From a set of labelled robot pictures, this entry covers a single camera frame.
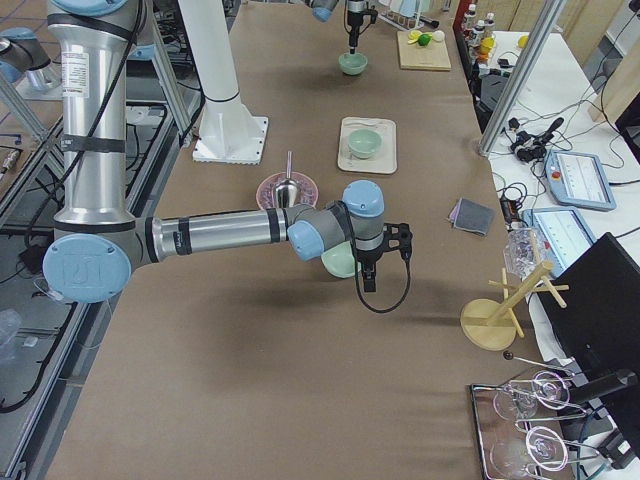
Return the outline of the green bowl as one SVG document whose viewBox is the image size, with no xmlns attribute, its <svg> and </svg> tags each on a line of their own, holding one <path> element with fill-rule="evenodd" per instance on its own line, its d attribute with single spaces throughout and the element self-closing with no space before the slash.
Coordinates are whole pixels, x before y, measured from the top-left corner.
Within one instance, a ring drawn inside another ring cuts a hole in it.
<svg viewBox="0 0 640 480">
<path fill-rule="evenodd" d="M 360 52 L 343 53 L 338 57 L 338 64 L 343 74 L 357 76 L 367 68 L 368 58 Z"/>
<path fill-rule="evenodd" d="M 335 247 L 325 251 L 321 255 L 324 268 L 334 277 L 351 278 L 356 272 L 361 270 L 361 266 L 355 265 L 352 254 L 351 243 L 345 241 Z"/>
<path fill-rule="evenodd" d="M 369 159 L 381 148 L 382 137 L 371 129 L 356 129 L 347 137 L 347 147 L 351 155 L 358 159 Z"/>
</svg>

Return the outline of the grey cloth stack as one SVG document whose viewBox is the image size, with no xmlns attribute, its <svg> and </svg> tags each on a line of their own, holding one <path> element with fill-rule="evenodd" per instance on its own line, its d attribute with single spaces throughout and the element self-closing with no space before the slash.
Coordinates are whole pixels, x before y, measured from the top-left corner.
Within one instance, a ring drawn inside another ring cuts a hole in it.
<svg viewBox="0 0 640 480">
<path fill-rule="evenodd" d="M 466 198 L 459 198 L 448 219 L 455 229 L 486 236 L 494 217 L 493 209 Z"/>
</svg>

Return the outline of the lemon slice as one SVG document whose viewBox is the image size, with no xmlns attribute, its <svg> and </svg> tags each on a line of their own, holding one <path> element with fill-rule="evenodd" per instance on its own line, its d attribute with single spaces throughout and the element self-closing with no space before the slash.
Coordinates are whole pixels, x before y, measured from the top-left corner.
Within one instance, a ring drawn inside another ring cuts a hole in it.
<svg viewBox="0 0 640 480">
<path fill-rule="evenodd" d="M 408 40 L 407 43 L 408 44 L 414 44 L 418 41 L 418 39 L 420 38 L 420 36 L 422 35 L 422 32 L 419 30 L 412 30 L 408 33 Z"/>
</svg>

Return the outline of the green lime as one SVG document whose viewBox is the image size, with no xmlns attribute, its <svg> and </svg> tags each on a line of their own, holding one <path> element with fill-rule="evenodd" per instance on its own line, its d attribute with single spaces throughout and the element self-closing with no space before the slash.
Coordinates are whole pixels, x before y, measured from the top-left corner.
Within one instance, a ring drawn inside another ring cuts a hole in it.
<svg viewBox="0 0 640 480">
<path fill-rule="evenodd" d="M 431 34 L 423 33 L 417 38 L 416 43 L 419 46 L 425 47 L 431 42 L 431 40 L 432 40 L 432 35 Z"/>
</svg>

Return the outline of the beige serving tray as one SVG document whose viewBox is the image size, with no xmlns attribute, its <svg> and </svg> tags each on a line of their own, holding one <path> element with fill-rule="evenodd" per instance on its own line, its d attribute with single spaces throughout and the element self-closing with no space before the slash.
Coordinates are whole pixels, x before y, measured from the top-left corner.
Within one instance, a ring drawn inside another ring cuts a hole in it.
<svg viewBox="0 0 640 480">
<path fill-rule="evenodd" d="M 343 118 L 337 165 L 343 171 L 393 174 L 397 169 L 396 123 L 382 118 Z"/>
</svg>

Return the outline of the white garlic toy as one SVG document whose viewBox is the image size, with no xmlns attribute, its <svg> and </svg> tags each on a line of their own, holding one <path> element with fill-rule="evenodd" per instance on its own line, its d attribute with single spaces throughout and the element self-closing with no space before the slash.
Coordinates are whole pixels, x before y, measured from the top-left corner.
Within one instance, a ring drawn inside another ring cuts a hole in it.
<svg viewBox="0 0 640 480">
<path fill-rule="evenodd" d="M 444 39 L 445 39 L 445 34 L 444 34 L 444 32 L 443 32 L 443 31 L 441 31 L 441 30 L 434 31 L 434 32 L 432 33 L 432 39 L 433 39 L 435 42 L 443 42 L 443 41 L 444 41 Z"/>
</svg>

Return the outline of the pink bowl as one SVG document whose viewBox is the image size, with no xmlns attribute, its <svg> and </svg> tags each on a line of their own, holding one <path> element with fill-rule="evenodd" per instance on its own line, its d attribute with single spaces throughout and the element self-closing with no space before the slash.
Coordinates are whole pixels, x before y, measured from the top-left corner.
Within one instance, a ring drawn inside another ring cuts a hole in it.
<svg viewBox="0 0 640 480">
<path fill-rule="evenodd" d="M 279 172 L 268 176 L 260 183 L 255 198 L 261 209 L 288 207 L 294 204 L 316 205 L 319 191 L 310 177 L 297 171 L 291 173 L 291 180 L 297 184 L 296 198 L 293 198 L 292 189 L 286 193 L 284 188 L 279 187 L 286 177 L 285 172 Z"/>
</svg>

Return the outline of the green bowl on tray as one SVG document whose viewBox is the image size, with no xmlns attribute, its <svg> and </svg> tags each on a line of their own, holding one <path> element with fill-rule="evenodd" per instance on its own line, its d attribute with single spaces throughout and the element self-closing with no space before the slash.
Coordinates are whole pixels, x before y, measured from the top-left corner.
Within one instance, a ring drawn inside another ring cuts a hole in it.
<svg viewBox="0 0 640 480">
<path fill-rule="evenodd" d="M 358 159 L 369 159 L 381 148 L 382 137 L 371 129 L 356 129 L 347 137 L 347 147 L 351 155 Z"/>
</svg>

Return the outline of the metal scoop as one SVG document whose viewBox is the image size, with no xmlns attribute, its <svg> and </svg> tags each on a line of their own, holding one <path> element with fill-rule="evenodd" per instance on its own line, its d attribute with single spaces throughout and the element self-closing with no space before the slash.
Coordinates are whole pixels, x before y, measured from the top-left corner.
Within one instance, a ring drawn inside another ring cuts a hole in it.
<svg viewBox="0 0 640 480">
<path fill-rule="evenodd" d="M 292 177 L 293 153 L 287 152 L 285 177 L 272 189 L 272 200 L 276 208 L 293 207 L 298 200 L 300 189 L 298 183 Z"/>
</svg>

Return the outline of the yellow sauce bottle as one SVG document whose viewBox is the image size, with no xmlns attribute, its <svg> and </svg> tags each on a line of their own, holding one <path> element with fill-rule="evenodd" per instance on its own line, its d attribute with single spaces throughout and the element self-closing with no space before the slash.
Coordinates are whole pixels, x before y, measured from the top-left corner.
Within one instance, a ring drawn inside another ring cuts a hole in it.
<svg viewBox="0 0 640 480">
<path fill-rule="evenodd" d="M 483 37 L 477 48 L 478 55 L 481 57 L 488 57 L 493 51 L 495 45 L 496 45 L 496 40 L 494 35 Z"/>
</svg>

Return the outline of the blue teach pendant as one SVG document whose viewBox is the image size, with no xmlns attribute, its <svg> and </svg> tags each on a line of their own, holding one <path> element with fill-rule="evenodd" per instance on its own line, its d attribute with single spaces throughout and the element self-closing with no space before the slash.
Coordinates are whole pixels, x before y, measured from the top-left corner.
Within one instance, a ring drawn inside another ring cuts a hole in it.
<svg viewBox="0 0 640 480">
<path fill-rule="evenodd" d="M 551 195 L 561 205 L 597 211 L 617 207 L 608 179 L 595 154 L 550 150 L 545 174 Z"/>
<path fill-rule="evenodd" d="M 562 274 L 596 241 L 575 207 L 526 209 L 522 219 L 530 227 L 537 228 L 549 245 L 549 256 L 554 262 L 553 277 Z"/>
</svg>

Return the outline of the wine glass rack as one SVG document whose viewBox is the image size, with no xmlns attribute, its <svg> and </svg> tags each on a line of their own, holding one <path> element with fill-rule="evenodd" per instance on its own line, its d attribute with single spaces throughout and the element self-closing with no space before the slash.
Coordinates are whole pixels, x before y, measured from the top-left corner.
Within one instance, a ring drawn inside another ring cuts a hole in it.
<svg viewBox="0 0 640 480">
<path fill-rule="evenodd" d="M 600 464 L 591 478 L 609 469 L 595 447 L 563 437 L 564 423 L 590 416 L 570 401 L 569 380 L 558 372 L 541 370 L 469 390 L 484 479 L 558 479 L 591 461 Z"/>
</svg>

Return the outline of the black monitor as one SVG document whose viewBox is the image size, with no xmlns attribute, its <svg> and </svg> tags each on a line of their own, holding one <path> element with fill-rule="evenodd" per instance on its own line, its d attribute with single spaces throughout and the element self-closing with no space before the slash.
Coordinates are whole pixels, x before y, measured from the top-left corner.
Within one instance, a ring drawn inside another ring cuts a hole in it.
<svg viewBox="0 0 640 480">
<path fill-rule="evenodd" d="M 556 282 L 564 308 L 539 295 L 556 339 L 589 379 L 639 372 L 639 265 L 610 233 L 600 237 Z"/>
</svg>

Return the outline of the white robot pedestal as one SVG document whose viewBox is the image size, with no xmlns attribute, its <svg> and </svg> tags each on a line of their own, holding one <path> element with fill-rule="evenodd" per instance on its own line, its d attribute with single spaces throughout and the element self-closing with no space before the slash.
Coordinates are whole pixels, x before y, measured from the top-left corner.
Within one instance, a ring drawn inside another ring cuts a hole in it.
<svg viewBox="0 0 640 480">
<path fill-rule="evenodd" d="M 259 164 L 269 120 L 241 100 L 223 4 L 184 0 L 179 7 L 205 98 L 193 159 Z"/>
</svg>

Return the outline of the aluminium frame post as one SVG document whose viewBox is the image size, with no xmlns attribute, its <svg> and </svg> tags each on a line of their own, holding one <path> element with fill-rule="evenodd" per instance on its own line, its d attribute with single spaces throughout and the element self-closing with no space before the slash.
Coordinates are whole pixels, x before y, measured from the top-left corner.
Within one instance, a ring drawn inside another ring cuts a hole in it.
<svg viewBox="0 0 640 480">
<path fill-rule="evenodd" d="M 514 71 L 511 73 L 481 137 L 478 152 L 482 157 L 489 157 L 502 128 L 507 122 L 509 113 L 514 107 L 521 90 L 526 85 L 547 38 L 566 4 L 567 0 L 546 0 L 544 2 L 534 27 L 529 33 L 527 45 L 520 54 Z"/>
</svg>

